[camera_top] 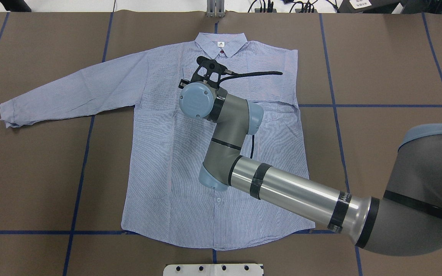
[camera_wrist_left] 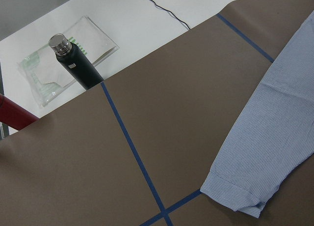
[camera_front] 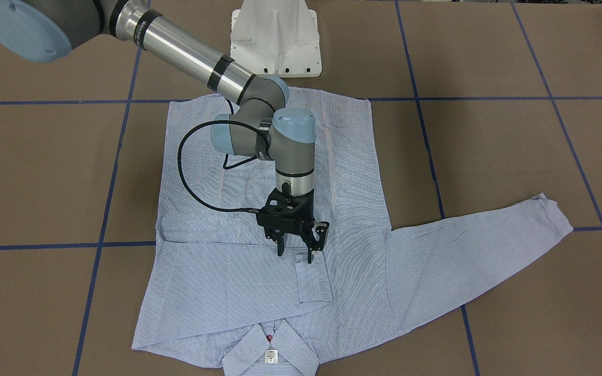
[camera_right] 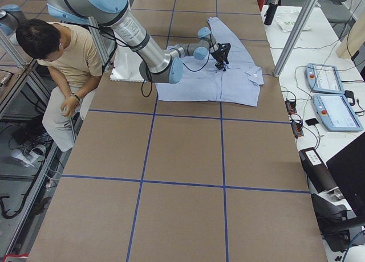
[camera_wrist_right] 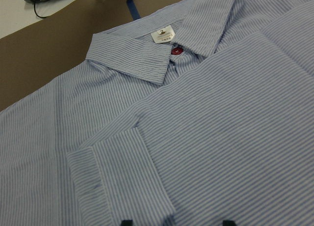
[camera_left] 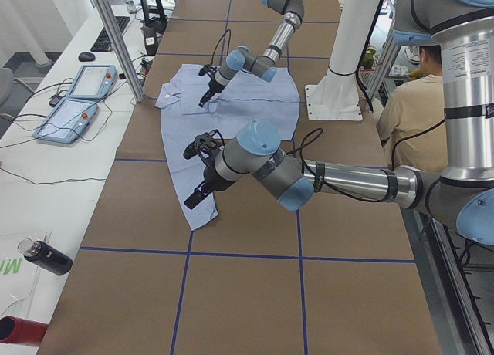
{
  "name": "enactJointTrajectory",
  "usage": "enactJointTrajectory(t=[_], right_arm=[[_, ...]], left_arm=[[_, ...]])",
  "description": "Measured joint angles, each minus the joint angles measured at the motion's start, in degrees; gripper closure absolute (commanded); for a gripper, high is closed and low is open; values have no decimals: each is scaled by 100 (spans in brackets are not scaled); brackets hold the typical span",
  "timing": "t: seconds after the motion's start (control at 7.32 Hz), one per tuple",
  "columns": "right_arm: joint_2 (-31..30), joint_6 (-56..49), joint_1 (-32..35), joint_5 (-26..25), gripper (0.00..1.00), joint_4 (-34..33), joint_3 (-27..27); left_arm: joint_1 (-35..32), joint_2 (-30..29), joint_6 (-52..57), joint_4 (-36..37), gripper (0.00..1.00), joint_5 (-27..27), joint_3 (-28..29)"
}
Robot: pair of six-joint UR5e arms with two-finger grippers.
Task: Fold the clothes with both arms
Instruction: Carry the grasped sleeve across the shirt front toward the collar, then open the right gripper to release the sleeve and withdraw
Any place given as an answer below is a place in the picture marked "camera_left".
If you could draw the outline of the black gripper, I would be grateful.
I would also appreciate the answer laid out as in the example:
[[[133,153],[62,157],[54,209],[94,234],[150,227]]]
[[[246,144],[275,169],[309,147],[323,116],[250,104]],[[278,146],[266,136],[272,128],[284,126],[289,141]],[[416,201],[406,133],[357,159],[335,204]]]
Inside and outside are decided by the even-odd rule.
[[[201,182],[184,201],[184,205],[192,210],[204,201],[213,191],[224,191],[235,182],[225,180],[214,167],[206,167],[203,172],[204,181]]]
[[[220,94],[228,85],[228,80],[223,78],[211,78],[208,87],[209,90],[202,96],[199,106],[203,107],[215,94]]]

